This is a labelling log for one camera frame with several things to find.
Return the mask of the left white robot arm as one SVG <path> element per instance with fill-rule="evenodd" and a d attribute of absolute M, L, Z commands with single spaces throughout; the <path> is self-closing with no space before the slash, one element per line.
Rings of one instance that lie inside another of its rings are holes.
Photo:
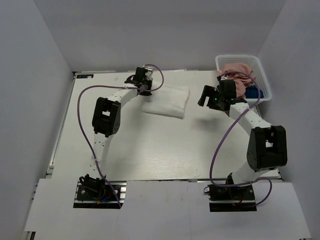
<path fill-rule="evenodd" d="M 146 64 L 142 67 L 137 67 L 135 73 L 124 81 L 124 86 L 92 85 L 80 92 L 76 105 L 77 120 L 84 139 L 92 152 L 92 168 L 99 174 L 98 178 L 92 180 L 89 179 L 88 174 L 81 177 L 79 181 L 84 187 L 99 193 L 105 188 L 106 184 L 110 184 L 103 174 L 101 166 L 107 159 L 114 135 L 120 129 L 122 107 L 139 95 L 150 96 L 154 91 L 152 85 L 153 65 Z M 91 122 L 94 133 L 94 144 L 91 144 L 82 125 L 80 103 L 83 94 L 93 88 L 114 89 L 116 92 L 108 97 L 98 97 L 96 100 Z"/>

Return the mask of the blue t shirt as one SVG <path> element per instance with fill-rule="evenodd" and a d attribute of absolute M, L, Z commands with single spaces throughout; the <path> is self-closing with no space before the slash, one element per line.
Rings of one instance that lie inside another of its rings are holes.
<path fill-rule="evenodd" d="M 251 85 L 245 89 L 245 97 L 247 99 L 257 99 L 259 96 L 258 88 L 256 85 Z"/>

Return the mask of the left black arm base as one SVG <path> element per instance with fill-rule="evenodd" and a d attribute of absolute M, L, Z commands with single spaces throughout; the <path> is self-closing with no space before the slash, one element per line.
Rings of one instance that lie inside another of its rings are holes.
<path fill-rule="evenodd" d="M 115 209 L 119 210 L 125 200 L 127 183 L 106 183 L 103 179 L 92 178 L 88 174 L 77 182 L 73 208 L 75 209 Z"/>

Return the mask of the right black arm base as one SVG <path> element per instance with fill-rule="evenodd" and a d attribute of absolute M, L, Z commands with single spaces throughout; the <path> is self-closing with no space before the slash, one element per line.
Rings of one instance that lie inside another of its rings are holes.
<path fill-rule="evenodd" d="M 203 189 L 209 197 L 212 213 L 256 212 L 256 199 L 251 185 L 239 187 L 218 187 L 213 184 Z"/>

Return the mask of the pink t shirt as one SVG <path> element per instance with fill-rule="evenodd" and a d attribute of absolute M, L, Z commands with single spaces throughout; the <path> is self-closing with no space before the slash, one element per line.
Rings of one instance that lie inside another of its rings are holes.
<path fill-rule="evenodd" d="M 236 96 L 244 99 L 246 98 L 246 88 L 254 85 L 251 79 L 256 80 L 253 69 L 244 62 L 227 63 L 217 74 L 233 80 L 236 87 Z"/>

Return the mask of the white t shirt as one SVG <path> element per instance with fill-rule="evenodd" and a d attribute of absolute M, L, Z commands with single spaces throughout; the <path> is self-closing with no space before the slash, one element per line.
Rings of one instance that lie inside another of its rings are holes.
<path fill-rule="evenodd" d="M 144 100 L 141 111 L 147 114 L 183 119 L 189 95 L 188 86 L 164 84 Z"/>

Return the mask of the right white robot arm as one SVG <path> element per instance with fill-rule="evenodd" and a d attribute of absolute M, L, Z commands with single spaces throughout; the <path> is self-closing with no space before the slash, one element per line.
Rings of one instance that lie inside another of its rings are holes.
<path fill-rule="evenodd" d="M 249 136 L 246 162 L 232 172 L 225 184 L 218 184 L 210 177 L 212 185 L 218 188 L 244 187 L 264 179 L 264 174 L 283 167 L 288 162 L 287 134 L 281 125 L 272 125 L 252 110 L 255 104 L 236 96 L 233 80 L 222 79 L 216 87 L 205 85 L 198 105 L 218 110 L 231 117 L 234 122 L 219 142 L 213 159 L 233 127 L 240 125 Z"/>

